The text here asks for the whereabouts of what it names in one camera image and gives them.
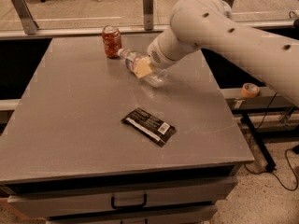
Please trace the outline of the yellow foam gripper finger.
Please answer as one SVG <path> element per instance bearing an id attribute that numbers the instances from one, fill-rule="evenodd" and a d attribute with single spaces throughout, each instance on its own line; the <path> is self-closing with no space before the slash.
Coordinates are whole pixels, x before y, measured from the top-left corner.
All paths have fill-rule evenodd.
<path id="1" fill-rule="evenodd" d="M 134 68 L 134 74 L 138 78 L 145 77 L 154 71 L 154 66 L 149 57 L 142 58 Z"/>

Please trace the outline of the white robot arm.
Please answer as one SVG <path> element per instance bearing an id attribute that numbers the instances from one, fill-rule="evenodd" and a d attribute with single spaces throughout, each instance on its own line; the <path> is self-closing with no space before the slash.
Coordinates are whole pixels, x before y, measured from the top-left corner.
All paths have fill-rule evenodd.
<path id="1" fill-rule="evenodd" d="M 240 25 L 231 16 L 221 0 L 176 2 L 169 26 L 149 44 L 135 75 L 145 77 L 209 49 L 299 106 L 299 41 Z"/>

